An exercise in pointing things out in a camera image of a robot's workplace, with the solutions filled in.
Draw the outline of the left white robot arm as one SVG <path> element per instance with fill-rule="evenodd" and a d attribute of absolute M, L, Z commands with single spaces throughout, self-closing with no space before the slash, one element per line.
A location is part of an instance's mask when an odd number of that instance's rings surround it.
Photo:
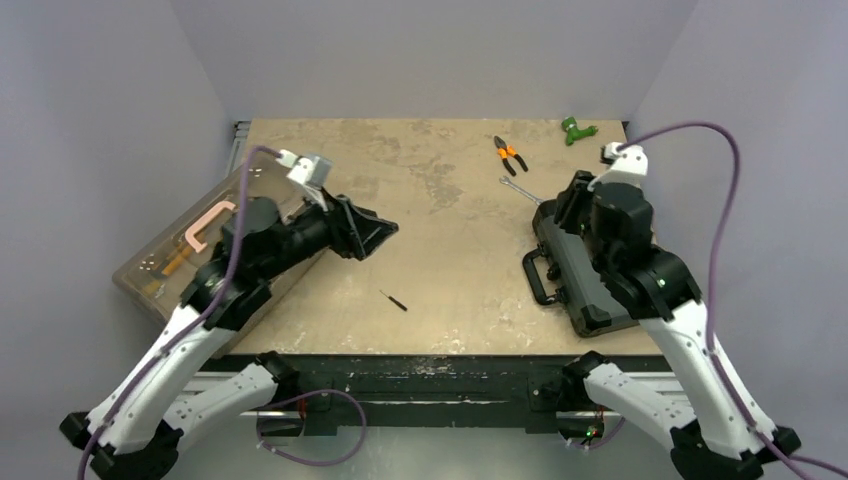
<path fill-rule="evenodd" d="M 157 340 L 97 407 L 72 412 L 61 433 L 82 453 L 79 473 L 102 479 L 160 479 L 223 419 L 301 402 L 298 371 L 260 353 L 229 380 L 191 398 L 182 391 L 200 367 L 272 297 L 281 275 L 331 250 L 364 260 L 398 231 L 395 222 L 343 196 L 284 220 L 277 204 L 252 197 L 222 226 L 213 255 L 194 274 Z"/>

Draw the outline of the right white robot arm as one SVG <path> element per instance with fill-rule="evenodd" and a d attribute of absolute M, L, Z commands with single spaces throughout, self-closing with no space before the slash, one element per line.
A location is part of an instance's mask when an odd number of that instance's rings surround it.
<path fill-rule="evenodd" d="M 660 443 L 684 479 L 757 479 L 801 447 L 776 425 L 723 360 L 697 282 L 653 242 L 653 207 L 629 183 L 578 171 L 557 197 L 555 223 L 578 234 L 601 283 L 660 348 L 689 403 L 678 406 L 589 351 L 563 369 L 561 398 L 618 412 Z"/>

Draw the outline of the black foam-lined poker case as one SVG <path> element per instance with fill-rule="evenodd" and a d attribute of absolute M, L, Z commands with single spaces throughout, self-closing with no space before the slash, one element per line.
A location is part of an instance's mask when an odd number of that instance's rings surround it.
<path fill-rule="evenodd" d="M 581 338 L 635 327 L 637 321 L 602 284 L 582 239 L 555 224 L 555 211 L 554 200 L 537 204 L 531 222 L 536 246 L 521 261 L 535 302 L 563 307 Z"/>

